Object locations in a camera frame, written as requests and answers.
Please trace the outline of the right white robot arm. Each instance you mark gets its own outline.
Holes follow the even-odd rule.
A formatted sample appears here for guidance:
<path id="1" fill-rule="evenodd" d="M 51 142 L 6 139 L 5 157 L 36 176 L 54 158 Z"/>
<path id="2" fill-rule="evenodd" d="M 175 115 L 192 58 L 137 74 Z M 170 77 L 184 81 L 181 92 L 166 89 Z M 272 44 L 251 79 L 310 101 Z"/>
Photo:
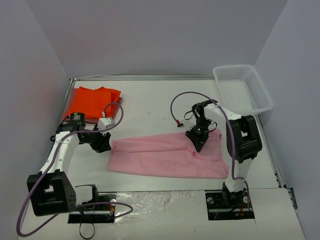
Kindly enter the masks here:
<path id="1" fill-rule="evenodd" d="M 232 207 L 245 195 L 250 165 L 263 148 L 256 120 L 252 115 L 240 115 L 209 100 L 196 103 L 191 112 L 196 122 L 185 135 L 198 153 L 209 139 L 209 126 L 213 122 L 225 128 L 227 151 L 232 162 L 222 185 L 221 199 L 226 206 Z"/>

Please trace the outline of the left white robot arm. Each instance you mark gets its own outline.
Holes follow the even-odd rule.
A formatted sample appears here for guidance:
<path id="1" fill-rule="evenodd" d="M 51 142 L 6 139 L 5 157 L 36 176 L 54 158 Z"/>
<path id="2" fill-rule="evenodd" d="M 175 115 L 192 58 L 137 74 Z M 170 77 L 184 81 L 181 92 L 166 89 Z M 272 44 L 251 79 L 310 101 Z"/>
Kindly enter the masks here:
<path id="1" fill-rule="evenodd" d="M 79 145 L 88 144 L 97 153 L 111 150 L 111 134 L 114 120 L 99 119 L 92 130 L 86 129 L 85 114 L 73 112 L 68 122 L 62 122 L 53 136 L 51 153 L 37 174 L 27 179 L 30 201 L 37 217 L 70 213 L 76 210 L 77 194 L 67 177 L 71 159 Z"/>

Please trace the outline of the white plastic basket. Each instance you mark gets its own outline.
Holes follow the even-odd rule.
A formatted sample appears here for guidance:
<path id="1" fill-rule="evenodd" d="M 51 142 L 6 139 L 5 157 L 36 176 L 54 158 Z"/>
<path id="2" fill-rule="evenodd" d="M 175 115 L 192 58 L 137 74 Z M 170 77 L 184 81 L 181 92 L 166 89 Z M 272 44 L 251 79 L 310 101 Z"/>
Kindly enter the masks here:
<path id="1" fill-rule="evenodd" d="M 212 70 L 220 94 L 220 104 L 246 116 L 273 109 L 274 104 L 259 74 L 252 65 L 218 66 Z"/>

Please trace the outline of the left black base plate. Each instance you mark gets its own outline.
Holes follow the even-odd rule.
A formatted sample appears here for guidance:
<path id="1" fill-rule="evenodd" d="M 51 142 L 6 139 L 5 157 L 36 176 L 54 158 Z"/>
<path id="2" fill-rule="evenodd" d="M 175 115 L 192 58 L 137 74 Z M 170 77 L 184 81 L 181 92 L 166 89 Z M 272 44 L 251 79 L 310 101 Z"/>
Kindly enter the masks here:
<path id="1" fill-rule="evenodd" d="M 95 199 L 88 203 L 117 201 L 116 193 L 99 193 Z M 68 215 L 68 224 L 111 224 L 115 222 L 115 206 L 93 205 L 81 207 Z"/>

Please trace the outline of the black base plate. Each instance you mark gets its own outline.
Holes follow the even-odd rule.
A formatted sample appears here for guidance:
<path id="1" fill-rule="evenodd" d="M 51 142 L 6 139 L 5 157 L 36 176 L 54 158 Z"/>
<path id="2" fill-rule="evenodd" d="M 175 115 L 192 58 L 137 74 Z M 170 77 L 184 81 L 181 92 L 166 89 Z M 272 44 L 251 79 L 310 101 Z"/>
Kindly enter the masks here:
<path id="1" fill-rule="evenodd" d="M 95 199 L 88 203 L 117 201 L 116 193 L 99 193 Z M 68 224 L 111 224 L 115 222 L 115 206 L 93 205 L 81 207 L 68 215 Z"/>
<path id="2" fill-rule="evenodd" d="M 255 214 L 248 208 L 247 193 L 238 196 L 235 203 L 227 205 L 221 190 L 205 191 L 209 221 L 254 220 Z"/>

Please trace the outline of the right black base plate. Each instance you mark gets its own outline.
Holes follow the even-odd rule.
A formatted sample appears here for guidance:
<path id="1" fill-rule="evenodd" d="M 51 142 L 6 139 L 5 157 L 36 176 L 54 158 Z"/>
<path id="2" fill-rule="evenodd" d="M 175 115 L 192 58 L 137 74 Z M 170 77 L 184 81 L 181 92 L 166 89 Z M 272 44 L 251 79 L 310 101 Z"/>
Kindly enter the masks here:
<path id="1" fill-rule="evenodd" d="M 238 196 L 235 203 L 227 205 L 221 190 L 205 191 L 209 221 L 254 220 L 255 214 L 248 208 L 247 193 Z"/>

